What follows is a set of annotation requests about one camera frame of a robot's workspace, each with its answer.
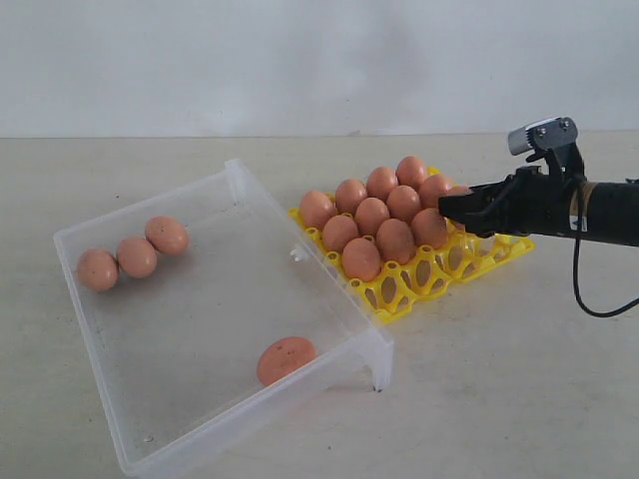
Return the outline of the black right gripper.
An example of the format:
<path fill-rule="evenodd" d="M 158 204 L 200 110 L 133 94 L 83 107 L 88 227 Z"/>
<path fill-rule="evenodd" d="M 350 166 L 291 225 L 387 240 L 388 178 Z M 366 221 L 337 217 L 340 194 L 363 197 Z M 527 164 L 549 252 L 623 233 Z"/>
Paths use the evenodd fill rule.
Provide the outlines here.
<path fill-rule="evenodd" d="M 584 163 L 575 144 L 537 151 L 503 181 L 448 193 L 439 212 L 469 234 L 579 238 L 587 232 Z"/>

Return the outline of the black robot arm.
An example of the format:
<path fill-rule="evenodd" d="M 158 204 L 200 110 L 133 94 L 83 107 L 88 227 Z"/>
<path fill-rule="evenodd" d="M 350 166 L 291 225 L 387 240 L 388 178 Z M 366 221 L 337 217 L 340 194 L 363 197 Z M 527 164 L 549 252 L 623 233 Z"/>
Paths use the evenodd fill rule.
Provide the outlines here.
<path fill-rule="evenodd" d="M 586 180 L 577 146 L 539 150 L 529 163 L 504 180 L 478 186 L 438 200 L 446 218 L 481 238 L 495 234 L 541 235 L 597 242 L 638 244 L 638 186 Z"/>

